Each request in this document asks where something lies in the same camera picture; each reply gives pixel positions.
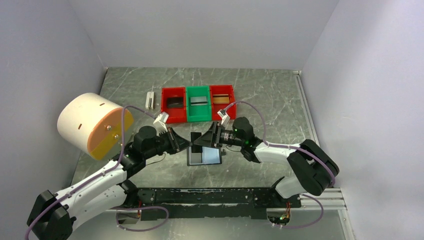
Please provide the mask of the black leather card holder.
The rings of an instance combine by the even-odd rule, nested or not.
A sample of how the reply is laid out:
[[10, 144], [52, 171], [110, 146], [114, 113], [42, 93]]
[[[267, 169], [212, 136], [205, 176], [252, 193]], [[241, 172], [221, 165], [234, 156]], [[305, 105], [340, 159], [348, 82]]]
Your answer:
[[[188, 153], [202, 153], [202, 164], [200, 165], [188, 165]], [[222, 151], [220, 148], [202, 147], [201, 152], [193, 152], [193, 148], [189, 147], [186, 151], [186, 163], [187, 166], [206, 166], [206, 165], [221, 165]]]

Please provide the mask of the grey card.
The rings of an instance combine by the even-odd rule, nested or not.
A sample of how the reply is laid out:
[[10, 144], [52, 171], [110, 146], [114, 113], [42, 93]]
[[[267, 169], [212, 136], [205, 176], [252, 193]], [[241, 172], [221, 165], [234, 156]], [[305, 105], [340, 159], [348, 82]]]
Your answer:
[[203, 155], [202, 153], [189, 152], [187, 155], [187, 165], [188, 166], [202, 165], [203, 164], [202, 155]]

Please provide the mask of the red plastic bin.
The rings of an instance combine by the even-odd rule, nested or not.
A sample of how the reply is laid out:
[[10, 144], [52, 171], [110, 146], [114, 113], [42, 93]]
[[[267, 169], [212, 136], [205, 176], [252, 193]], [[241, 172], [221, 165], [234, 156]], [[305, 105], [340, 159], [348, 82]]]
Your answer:
[[218, 115], [219, 110], [223, 110], [229, 104], [236, 101], [234, 88], [232, 85], [210, 85], [211, 99], [211, 119], [213, 121], [221, 120]]
[[165, 87], [161, 89], [161, 112], [168, 114], [167, 124], [187, 122], [185, 87]]

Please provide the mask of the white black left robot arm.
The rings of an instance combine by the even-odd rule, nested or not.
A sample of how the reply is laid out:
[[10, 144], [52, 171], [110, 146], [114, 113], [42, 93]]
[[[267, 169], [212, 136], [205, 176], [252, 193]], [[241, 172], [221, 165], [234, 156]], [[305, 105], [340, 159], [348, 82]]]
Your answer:
[[146, 167], [146, 161], [163, 154], [174, 155], [191, 146], [171, 127], [160, 134], [143, 126], [133, 141], [103, 168], [80, 182], [52, 193], [40, 193], [27, 220], [25, 239], [33, 232], [40, 240], [66, 240], [86, 221], [106, 210], [125, 210], [139, 201], [139, 189], [130, 177]]

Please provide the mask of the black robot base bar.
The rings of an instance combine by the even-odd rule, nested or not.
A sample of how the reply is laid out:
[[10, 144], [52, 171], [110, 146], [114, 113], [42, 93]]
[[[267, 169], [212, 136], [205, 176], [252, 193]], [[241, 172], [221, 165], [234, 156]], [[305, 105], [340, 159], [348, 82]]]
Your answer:
[[171, 219], [237, 218], [267, 219], [271, 209], [299, 208], [299, 195], [282, 198], [269, 187], [239, 188], [139, 188], [132, 190], [123, 208], [160, 206]]

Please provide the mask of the green plastic bin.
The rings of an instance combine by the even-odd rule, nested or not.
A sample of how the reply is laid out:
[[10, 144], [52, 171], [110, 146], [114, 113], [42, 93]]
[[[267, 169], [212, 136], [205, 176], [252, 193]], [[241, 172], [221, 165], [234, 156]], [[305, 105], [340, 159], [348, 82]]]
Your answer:
[[212, 120], [210, 87], [187, 86], [186, 117], [188, 122], [209, 122]]

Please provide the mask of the gold card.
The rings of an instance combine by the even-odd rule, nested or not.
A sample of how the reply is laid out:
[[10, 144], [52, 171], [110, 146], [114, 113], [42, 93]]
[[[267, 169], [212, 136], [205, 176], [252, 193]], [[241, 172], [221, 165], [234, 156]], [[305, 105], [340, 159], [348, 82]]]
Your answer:
[[212, 96], [212, 102], [214, 105], [229, 104], [230, 96], [228, 94], [214, 94]]

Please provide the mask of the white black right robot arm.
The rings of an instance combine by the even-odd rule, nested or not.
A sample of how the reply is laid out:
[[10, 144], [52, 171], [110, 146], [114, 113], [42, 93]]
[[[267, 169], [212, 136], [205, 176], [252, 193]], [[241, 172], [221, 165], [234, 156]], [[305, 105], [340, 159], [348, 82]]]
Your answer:
[[222, 145], [240, 147], [243, 157], [253, 163], [273, 163], [291, 168], [292, 175], [282, 177], [271, 187], [270, 202], [282, 207], [289, 198], [303, 193], [320, 196], [334, 184], [339, 174], [338, 165], [311, 139], [300, 144], [265, 143], [255, 136], [253, 126], [246, 117], [238, 117], [232, 129], [225, 129], [219, 122], [193, 141], [194, 145], [220, 148]]

